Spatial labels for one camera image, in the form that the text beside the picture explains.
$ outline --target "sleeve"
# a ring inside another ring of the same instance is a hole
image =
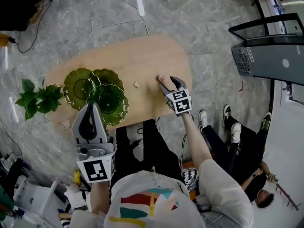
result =
[[[75,210],[72,215],[70,228],[103,228],[105,214],[93,214],[89,211]]]
[[[253,209],[247,195],[214,160],[199,166],[199,191],[210,202],[211,213],[219,215],[219,222],[230,220],[241,228],[252,227]]]

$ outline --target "black pants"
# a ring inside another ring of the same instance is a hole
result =
[[[229,117],[225,121],[225,128],[231,131],[231,127],[237,120]],[[261,164],[264,154],[264,147],[267,138],[267,130],[260,130],[255,133],[251,129],[242,125],[241,130],[241,151],[238,156],[237,143],[231,145],[230,151],[227,150],[225,143],[208,125],[203,129],[214,154],[214,161],[221,166],[238,183],[243,183],[244,178],[252,174]]]
[[[22,161],[18,158],[16,162],[11,166],[8,175],[6,177],[1,177],[1,186],[12,200],[16,182],[18,180],[18,177],[21,175],[25,176],[25,173],[22,171]]]
[[[143,122],[143,161],[138,161],[130,148],[130,140],[125,127],[116,129],[117,151],[115,154],[115,173],[111,187],[121,178],[142,170],[155,171],[158,174],[175,178],[184,183],[179,159],[171,152],[155,125],[150,119]]]

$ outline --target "hand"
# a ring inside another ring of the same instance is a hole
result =
[[[267,178],[267,181],[276,184],[276,182],[277,182],[276,175],[274,175],[274,174],[272,174],[272,173],[269,174],[269,176],[268,176],[268,178]]]
[[[256,176],[259,176],[259,175],[261,175],[262,173],[263,173],[262,169],[257,168],[257,170],[256,170],[253,174],[255,174]]]
[[[161,91],[167,99],[167,105],[179,116],[191,110],[191,96],[186,83],[177,77],[170,77],[175,84],[177,91],[169,90],[163,83],[160,83]]]

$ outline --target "black sneaker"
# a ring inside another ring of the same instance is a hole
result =
[[[271,113],[267,112],[263,118],[263,121],[261,123],[261,129],[260,130],[269,130],[269,126],[270,126],[270,122],[271,122]]]
[[[231,117],[231,108],[227,104],[227,105],[225,105],[224,112],[223,112],[223,121],[222,121],[223,128],[225,128],[225,121],[227,121],[229,117]]]

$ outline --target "wooden table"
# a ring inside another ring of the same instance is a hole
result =
[[[108,130],[163,116],[173,111],[166,105],[157,75],[165,76],[165,85],[176,89],[170,76],[184,80],[189,90],[191,72],[185,51],[174,40],[165,36],[148,36],[117,42],[87,51],[54,67],[46,76],[45,85],[64,86],[66,76],[79,67],[91,70],[108,68],[119,75],[124,94],[129,100],[129,113],[125,120]],[[71,126],[78,111],[64,98],[55,112],[48,113],[61,132],[71,134]]]

